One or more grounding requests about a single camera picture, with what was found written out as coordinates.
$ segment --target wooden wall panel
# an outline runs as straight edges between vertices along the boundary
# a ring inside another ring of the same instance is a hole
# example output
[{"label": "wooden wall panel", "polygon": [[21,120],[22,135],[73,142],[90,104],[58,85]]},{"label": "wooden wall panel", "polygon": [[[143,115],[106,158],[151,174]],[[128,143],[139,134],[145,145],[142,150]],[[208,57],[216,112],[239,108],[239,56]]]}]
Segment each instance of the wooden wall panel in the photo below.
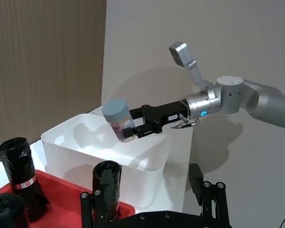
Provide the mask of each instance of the wooden wall panel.
[{"label": "wooden wall panel", "polygon": [[0,0],[0,144],[100,105],[105,0]]}]

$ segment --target black trash bag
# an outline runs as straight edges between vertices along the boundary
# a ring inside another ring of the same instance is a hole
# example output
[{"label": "black trash bag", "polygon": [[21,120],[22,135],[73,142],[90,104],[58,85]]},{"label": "black trash bag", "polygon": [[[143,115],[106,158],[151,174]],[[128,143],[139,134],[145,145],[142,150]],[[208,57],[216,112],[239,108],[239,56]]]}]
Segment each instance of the black trash bag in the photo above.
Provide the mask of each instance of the black trash bag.
[{"label": "black trash bag", "polygon": [[[100,189],[100,180],[102,177],[102,173],[104,170],[111,169],[112,175],[113,175],[113,194],[111,199],[111,205],[109,208],[109,212],[106,214],[107,219],[109,222],[119,219],[120,217],[120,208],[119,208],[119,188],[120,188],[120,178],[121,178],[121,172],[122,167],[114,162],[114,161],[103,161],[95,166],[93,169],[93,192]],[[93,210],[93,220],[94,225],[97,225],[97,216],[96,211]]]},{"label": "black trash bag", "polygon": [[50,203],[37,179],[27,139],[7,140],[0,146],[0,157],[13,192],[25,200],[28,219],[39,219]]},{"label": "black trash bag", "polygon": [[0,228],[29,228],[24,199],[16,194],[0,194]]}]

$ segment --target bolt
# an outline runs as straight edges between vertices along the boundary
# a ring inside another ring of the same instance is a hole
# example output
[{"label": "bolt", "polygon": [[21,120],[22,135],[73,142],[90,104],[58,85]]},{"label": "bolt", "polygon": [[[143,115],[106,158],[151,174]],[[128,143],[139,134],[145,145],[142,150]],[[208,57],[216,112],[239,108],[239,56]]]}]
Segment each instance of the bolt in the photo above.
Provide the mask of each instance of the bolt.
[{"label": "bolt", "polygon": [[81,194],[81,198],[85,198],[85,197],[87,197],[87,193],[84,192]]},{"label": "bolt", "polygon": [[141,214],[139,217],[141,220],[144,220],[146,218],[146,216],[144,214]]},{"label": "bolt", "polygon": [[170,218],[170,214],[168,212],[165,213],[165,218]]},{"label": "bolt", "polygon": [[218,183],[218,187],[219,187],[220,189],[223,189],[223,188],[224,188],[224,185],[223,185],[222,183]]},{"label": "bolt", "polygon": [[209,188],[209,187],[210,187],[210,184],[209,184],[208,182],[205,182],[205,183],[204,183],[204,186],[205,186],[206,188]]}]

